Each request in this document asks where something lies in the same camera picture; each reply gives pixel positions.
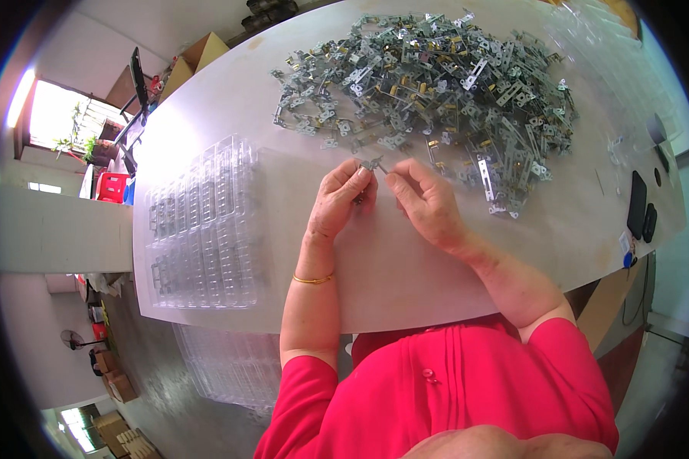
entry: clear plastic tray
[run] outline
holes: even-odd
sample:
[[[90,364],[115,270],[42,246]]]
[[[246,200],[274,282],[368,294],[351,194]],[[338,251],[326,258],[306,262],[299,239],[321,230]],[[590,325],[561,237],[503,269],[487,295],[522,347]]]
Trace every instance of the clear plastic tray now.
[[[229,136],[178,178],[146,193],[144,234],[154,306],[246,308],[260,288],[251,183],[257,155]]]
[[[278,335],[173,324],[202,397],[270,413],[281,384]]]
[[[609,7],[575,0],[555,8],[545,30],[584,76],[594,97],[607,107],[608,142],[622,138],[618,156],[647,154],[654,142],[646,121],[658,114],[668,138],[677,136],[676,104],[643,53],[642,44]]]

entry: finger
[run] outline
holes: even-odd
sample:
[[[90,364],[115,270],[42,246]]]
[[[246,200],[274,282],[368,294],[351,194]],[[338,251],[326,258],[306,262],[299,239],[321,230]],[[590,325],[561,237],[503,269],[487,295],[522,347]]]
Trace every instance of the finger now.
[[[426,205],[423,199],[413,191],[411,185],[400,175],[389,173],[386,176],[386,184],[393,191],[393,194],[407,213],[418,212]]]
[[[334,195],[337,200],[350,202],[368,186],[371,175],[372,172],[368,169],[360,168],[357,173],[352,174],[340,189],[332,192],[332,195]]]
[[[355,175],[360,162],[356,158],[350,158],[334,168],[322,181],[322,191],[325,194],[333,193],[342,188],[350,177]]]
[[[413,158],[399,162],[395,165],[391,172],[394,172],[406,179],[415,180],[423,192],[427,192],[429,189],[434,188],[439,184],[440,181],[443,180],[441,177],[436,175],[433,170],[427,168]]]
[[[363,211],[368,214],[376,206],[377,199],[377,179],[374,173],[370,174],[370,183],[367,184],[364,191],[365,200],[363,202]]]

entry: red plastic stool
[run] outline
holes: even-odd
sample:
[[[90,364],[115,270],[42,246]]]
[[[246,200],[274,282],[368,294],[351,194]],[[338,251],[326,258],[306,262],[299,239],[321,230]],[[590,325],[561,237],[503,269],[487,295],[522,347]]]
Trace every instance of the red plastic stool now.
[[[122,204],[122,192],[125,191],[125,185],[129,178],[128,174],[102,173],[100,183],[97,186],[99,192],[97,200]]]

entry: smartphone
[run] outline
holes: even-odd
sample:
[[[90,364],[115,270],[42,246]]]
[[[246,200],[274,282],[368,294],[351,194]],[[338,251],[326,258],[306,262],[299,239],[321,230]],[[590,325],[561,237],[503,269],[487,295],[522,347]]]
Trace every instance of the smartphone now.
[[[630,187],[630,208],[627,213],[627,227],[635,240],[643,238],[643,222],[646,215],[646,182],[637,170],[633,171],[633,184]]]

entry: pile of metal parts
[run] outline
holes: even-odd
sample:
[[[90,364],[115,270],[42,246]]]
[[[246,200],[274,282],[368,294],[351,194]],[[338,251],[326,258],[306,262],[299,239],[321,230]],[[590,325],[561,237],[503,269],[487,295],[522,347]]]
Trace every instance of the pile of metal parts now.
[[[293,73],[270,71],[283,93],[273,123],[327,133],[322,149],[351,139],[353,154],[376,142],[410,155],[420,133],[434,169],[481,184],[491,214],[517,218],[533,184],[552,179],[547,157],[570,153],[579,116],[566,82],[547,72],[562,57],[527,32],[499,41],[473,19],[467,10],[455,21],[363,15],[346,40],[295,51],[286,60]],[[352,100],[357,121],[338,115],[334,89]]]

